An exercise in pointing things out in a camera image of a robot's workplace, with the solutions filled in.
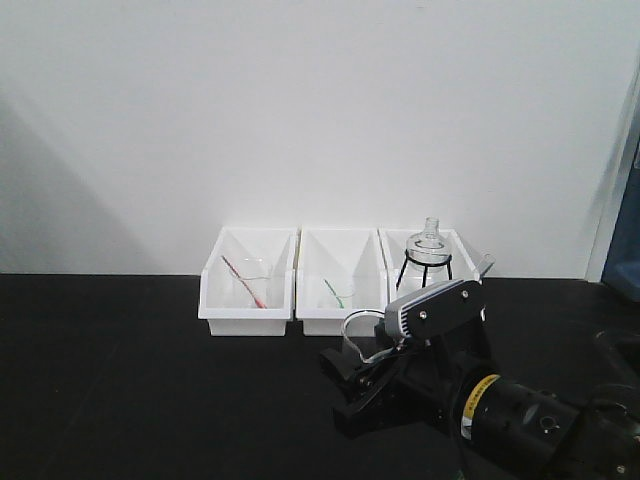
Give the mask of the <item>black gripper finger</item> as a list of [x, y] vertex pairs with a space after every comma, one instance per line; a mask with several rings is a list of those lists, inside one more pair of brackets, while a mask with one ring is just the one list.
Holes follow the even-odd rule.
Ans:
[[343, 395], [359, 395], [370, 388], [368, 365], [359, 357], [333, 348], [319, 354], [322, 373]]
[[399, 425], [388, 387], [342, 389], [344, 402], [332, 408], [333, 425], [343, 436], [362, 436]]

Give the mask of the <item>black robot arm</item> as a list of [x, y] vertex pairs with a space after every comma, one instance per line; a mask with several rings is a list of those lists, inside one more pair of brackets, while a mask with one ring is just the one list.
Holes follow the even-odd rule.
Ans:
[[471, 454], [518, 479], [639, 476], [638, 389], [604, 384], [578, 404], [509, 379], [478, 319], [406, 339], [371, 363], [326, 349], [320, 366], [345, 397], [333, 410], [340, 433], [425, 423], [455, 445], [466, 479], [480, 476]]

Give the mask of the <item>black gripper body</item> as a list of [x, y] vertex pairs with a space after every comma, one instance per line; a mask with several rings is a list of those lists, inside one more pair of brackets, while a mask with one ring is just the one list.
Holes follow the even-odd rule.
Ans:
[[480, 398], [500, 378], [490, 343], [485, 351], [455, 348], [441, 338], [427, 349], [398, 347], [368, 364], [369, 389], [391, 390], [398, 426], [425, 422], [455, 439], [468, 438]]

